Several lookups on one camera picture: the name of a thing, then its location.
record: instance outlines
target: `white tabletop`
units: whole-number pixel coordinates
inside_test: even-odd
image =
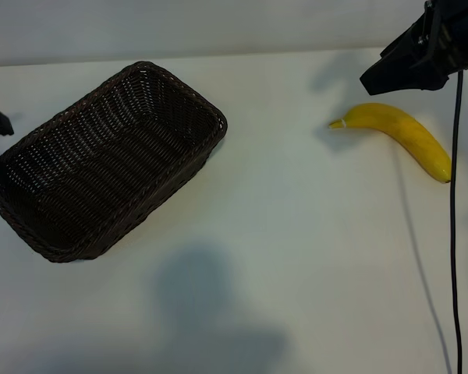
[[[0,373],[447,373],[449,185],[387,136],[333,132],[393,104],[450,148],[456,93],[370,98],[379,50],[154,61],[218,106],[225,142],[108,253],[53,264],[0,218]],[[131,62],[0,68],[16,134]],[[468,73],[457,185],[468,373]]]

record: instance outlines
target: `banana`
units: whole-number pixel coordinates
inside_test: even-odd
[[[352,108],[330,129],[374,129],[391,136],[418,161],[433,178],[451,181],[451,160],[438,141],[416,119],[385,104],[361,104]]]

